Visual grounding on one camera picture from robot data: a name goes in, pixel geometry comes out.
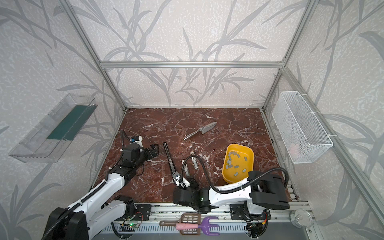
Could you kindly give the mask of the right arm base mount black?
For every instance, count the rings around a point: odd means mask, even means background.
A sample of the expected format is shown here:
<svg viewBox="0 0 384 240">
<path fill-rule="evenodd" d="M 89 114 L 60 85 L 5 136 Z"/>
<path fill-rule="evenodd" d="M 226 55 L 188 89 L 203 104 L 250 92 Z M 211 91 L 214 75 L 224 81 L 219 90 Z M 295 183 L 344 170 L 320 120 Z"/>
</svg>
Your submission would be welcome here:
<svg viewBox="0 0 384 240">
<path fill-rule="evenodd" d="M 269 210 L 263 210 L 261 214 L 251 214 L 245 204 L 230 204 L 231 220 L 243 220 L 245 222 L 265 221 L 271 219 Z"/>
</svg>

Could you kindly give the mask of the black stapler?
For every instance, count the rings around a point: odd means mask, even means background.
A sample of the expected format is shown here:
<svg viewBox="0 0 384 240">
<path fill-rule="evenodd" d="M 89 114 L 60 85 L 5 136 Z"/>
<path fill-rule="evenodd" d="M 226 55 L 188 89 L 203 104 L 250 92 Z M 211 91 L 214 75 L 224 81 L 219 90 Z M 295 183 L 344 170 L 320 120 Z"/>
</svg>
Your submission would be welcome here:
<svg viewBox="0 0 384 240">
<path fill-rule="evenodd" d="M 171 153 L 169 151 L 169 147 L 168 147 L 167 142 L 163 142 L 163 146 L 164 146 L 164 150 L 166 152 L 166 156 L 167 156 L 167 159 L 168 159 L 168 162 L 169 162 L 169 166 L 170 166 L 170 169 L 171 169 L 172 178 L 173 178 L 173 180 L 174 180 L 174 182 L 176 184 L 179 181 L 180 174 L 179 174 L 179 172 L 175 168 L 175 165 L 174 165 Z"/>
</svg>

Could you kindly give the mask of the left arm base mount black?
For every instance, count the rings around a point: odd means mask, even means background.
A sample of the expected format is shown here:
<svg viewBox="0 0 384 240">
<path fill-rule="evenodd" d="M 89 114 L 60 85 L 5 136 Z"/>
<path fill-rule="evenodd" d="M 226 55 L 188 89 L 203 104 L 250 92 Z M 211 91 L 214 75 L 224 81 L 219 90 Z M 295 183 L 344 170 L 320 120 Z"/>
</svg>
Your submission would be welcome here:
<svg viewBox="0 0 384 240">
<path fill-rule="evenodd" d="M 138 204 L 135 205 L 135 212 L 130 217 L 130 221 L 148 221 L 150 219 L 151 204 Z"/>
</svg>

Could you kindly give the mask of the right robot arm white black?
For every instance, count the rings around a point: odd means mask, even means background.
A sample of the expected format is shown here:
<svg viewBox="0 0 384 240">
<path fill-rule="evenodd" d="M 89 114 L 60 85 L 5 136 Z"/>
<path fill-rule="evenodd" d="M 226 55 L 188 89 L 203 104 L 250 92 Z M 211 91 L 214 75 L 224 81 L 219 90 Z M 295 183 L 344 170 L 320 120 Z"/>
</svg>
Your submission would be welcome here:
<svg viewBox="0 0 384 240">
<path fill-rule="evenodd" d="M 208 170 L 199 156 L 188 156 L 183 162 L 183 166 L 191 158 L 199 160 L 209 186 L 199 190 L 177 187 L 173 192 L 175 205 L 192 208 L 199 214 L 207 214 L 212 209 L 237 202 L 246 202 L 250 208 L 255 205 L 255 210 L 250 211 L 254 215 L 261 214 L 267 209 L 288 210 L 290 208 L 286 195 L 289 183 L 289 174 L 286 169 L 276 167 L 266 172 L 251 171 L 248 173 L 248 177 L 237 183 L 216 187 L 209 178 Z"/>
</svg>

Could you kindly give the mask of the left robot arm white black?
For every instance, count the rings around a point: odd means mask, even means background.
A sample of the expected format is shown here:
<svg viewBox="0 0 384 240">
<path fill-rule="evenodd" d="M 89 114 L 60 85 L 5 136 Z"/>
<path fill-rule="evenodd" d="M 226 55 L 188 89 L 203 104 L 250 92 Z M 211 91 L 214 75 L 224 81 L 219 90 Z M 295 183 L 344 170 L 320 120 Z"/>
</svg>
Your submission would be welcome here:
<svg viewBox="0 0 384 240">
<path fill-rule="evenodd" d="M 143 148 L 131 143 L 122 149 L 118 162 L 106 178 L 85 196 L 66 208 L 50 214 L 43 234 L 44 240 L 91 240 L 107 225 L 135 211 L 133 198 L 119 196 L 107 202 L 137 174 L 137 169 L 159 155 L 159 145 Z"/>
</svg>

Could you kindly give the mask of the small beige stapler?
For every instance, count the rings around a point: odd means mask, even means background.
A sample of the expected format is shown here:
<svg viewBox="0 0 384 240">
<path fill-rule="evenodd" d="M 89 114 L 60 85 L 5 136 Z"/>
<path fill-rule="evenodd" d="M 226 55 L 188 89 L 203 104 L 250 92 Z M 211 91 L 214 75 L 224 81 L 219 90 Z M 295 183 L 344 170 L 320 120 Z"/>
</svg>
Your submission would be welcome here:
<svg viewBox="0 0 384 240">
<path fill-rule="evenodd" d="M 192 160 L 194 169 L 195 169 L 195 170 L 198 170 L 198 169 L 199 169 L 199 164 L 198 164 L 198 160 L 197 160 L 197 158 L 192 157 L 191 160 Z"/>
<path fill-rule="evenodd" d="M 185 172 L 185 174 L 186 174 L 187 177 L 190 176 L 190 172 L 189 172 L 189 169 L 188 169 L 188 166 L 187 166 L 187 165 L 184 166 L 184 172 Z"/>
</svg>

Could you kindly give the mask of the yellow plastic tray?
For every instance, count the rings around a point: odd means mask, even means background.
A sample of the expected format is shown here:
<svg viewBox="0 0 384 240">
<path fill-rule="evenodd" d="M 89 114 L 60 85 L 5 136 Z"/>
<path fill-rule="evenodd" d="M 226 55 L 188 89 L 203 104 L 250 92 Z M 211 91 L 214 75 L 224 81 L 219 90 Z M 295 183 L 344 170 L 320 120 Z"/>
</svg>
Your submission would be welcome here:
<svg viewBox="0 0 384 240">
<path fill-rule="evenodd" d="M 226 183 L 237 183 L 248 177 L 254 169 L 254 152 L 251 148 L 230 144 L 227 147 L 222 176 Z"/>
</svg>

